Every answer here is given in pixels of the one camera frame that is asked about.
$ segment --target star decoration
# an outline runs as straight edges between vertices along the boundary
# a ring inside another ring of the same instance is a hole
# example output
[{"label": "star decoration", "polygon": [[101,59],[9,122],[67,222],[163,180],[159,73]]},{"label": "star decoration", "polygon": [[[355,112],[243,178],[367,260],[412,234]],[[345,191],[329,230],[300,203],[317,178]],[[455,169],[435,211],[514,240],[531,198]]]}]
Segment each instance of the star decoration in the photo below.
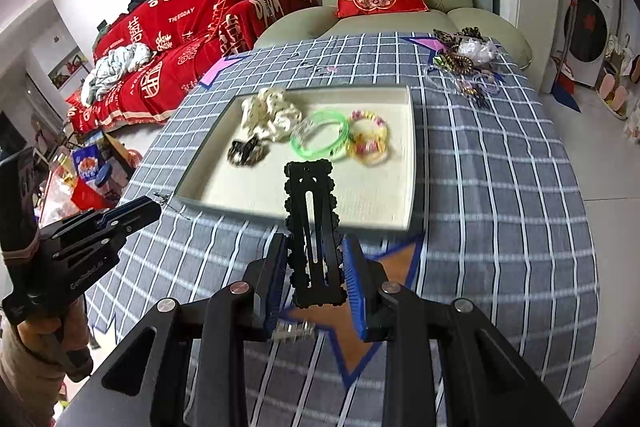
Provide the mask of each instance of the star decoration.
[{"label": "star decoration", "polygon": [[[419,238],[404,247],[368,257],[382,264],[390,281],[411,287],[421,248],[422,238]],[[304,310],[292,307],[284,310],[283,316],[290,321],[308,321],[328,332],[345,388],[349,388],[360,376],[380,348],[380,343],[365,344],[358,338],[351,319],[349,300],[342,306],[311,306]]]},{"label": "star decoration", "polygon": [[584,17],[584,29],[593,33],[596,29],[596,16],[592,13]]},{"label": "star decoration", "polygon": [[209,87],[211,87],[211,84],[213,84],[216,81],[218,75],[222,73],[222,71],[226,70],[226,68],[233,66],[236,62],[240,62],[240,60],[243,60],[244,58],[246,58],[246,55],[242,57],[239,55],[230,55],[228,57],[220,58],[220,60],[217,61],[213,65],[213,67],[209,71],[207,71],[207,73],[204,74],[200,83],[204,87],[209,89]]},{"label": "star decoration", "polygon": [[447,50],[447,47],[442,44],[442,42],[432,37],[402,37],[402,40],[415,44],[416,46],[428,48],[436,53]]}]

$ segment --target washing machine door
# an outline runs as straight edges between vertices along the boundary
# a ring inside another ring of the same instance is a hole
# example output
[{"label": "washing machine door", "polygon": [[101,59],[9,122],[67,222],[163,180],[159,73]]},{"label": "washing machine door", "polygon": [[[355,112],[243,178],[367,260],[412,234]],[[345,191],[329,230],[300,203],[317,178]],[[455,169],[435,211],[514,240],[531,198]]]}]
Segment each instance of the washing machine door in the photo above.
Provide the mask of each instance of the washing machine door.
[{"label": "washing machine door", "polygon": [[[564,16],[564,38],[569,31],[569,11]],[[581,62],[599,59],[607,45],[607,21],[594,0],[578,0],[574,36],[569,50]]]}]

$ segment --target sofa armrest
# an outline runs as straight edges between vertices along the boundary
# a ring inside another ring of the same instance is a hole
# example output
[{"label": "sofa armrest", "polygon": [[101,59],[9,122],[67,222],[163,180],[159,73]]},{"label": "sofa armrest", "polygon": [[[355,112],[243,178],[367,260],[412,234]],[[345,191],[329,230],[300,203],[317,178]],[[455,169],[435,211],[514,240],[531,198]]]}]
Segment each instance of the sofa armrest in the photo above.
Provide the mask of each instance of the sofa armrest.
[{"label": "sofa armrest", "polygon": [[499,41],[521,70],[533,61],[533,51],[522,32],[495,13],[478,8],[458,8],[447,15],[458,29],[478,26],[482,35]]},{"label": "sofa armrest", "polygon": [[317,39],[338,22],[335,11],[333,6],[316,6],[285,15],[267,28],[254,49]]}]

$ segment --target white tray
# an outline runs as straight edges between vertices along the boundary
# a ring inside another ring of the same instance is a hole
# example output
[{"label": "white tray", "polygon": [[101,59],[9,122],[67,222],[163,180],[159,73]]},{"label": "white tray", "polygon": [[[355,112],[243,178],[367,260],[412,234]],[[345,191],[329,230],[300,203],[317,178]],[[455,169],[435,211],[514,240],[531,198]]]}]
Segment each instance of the white tray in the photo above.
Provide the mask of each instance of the white tray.
[{"label": "white tray", "polygon": [[[210,208],[246,219],[281,223],[287,216],[284,166],[291,161],[303,161],[289,142],[270,143],[268,155],[254,167],[235,167],[226,159],[232,140],[246,140],[239,127],[242,101],[249,96],[230,100],[196,152],[175,195],[201,210]],[[385,162],[366,167],[348,156],[333,160],[331,177],[335,182],[333,194],[338,200],[336,212],[344,229],[409,230],[415,190],[415,124],[409,88],[290,89],[286,99],[305,116],[321,108],[338,110],[345,116],[360,109],[373,111],[386,121],[390,153]],[[335,126],[326,130],[329,136],[335,136],[336,131]]]}]

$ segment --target blue checkered tablecloth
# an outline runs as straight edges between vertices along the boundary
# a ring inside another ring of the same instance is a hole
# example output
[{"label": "blue checkered tablecloth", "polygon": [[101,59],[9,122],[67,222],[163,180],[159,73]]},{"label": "blue checkered tablecloth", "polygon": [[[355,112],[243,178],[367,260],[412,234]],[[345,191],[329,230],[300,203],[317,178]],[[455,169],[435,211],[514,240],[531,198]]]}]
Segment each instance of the blue checkered tablecloth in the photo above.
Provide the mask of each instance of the blue checkered tablecloth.
[{"label": "blue checkered tablecloth", "polygon": [[[124,200],[172,194],[237,94],[267,86],[408,84],[416,124],[413,219],[429,223],[414,287],[435,301],[475,302],[572,416],[591,361],[598,283],[584,204],[562,142],[503,49],[495,68],[504,84],[488,99],[490,108],[480,109],[457,94],[450,75],[428,71],[427,49],[402,36],[330,37],[252,52],[211,89],[198,86],[183,101]],[[303,67],[310,60],[321,68]],[[129,238],[118,267],[88,292],[90,322],[105,331],[114,321],[120,340],[161,298],[208,298],[264,256],[277,231],[173,200],[157,223]],[[364,250],[388,247],[383,241]],[[249,344],[245,354],[252,427],[380,425],[384,346],[349,389],[325,333],[314,341]],[[438,423],[445,425],[439,367],[433,377]]]}]

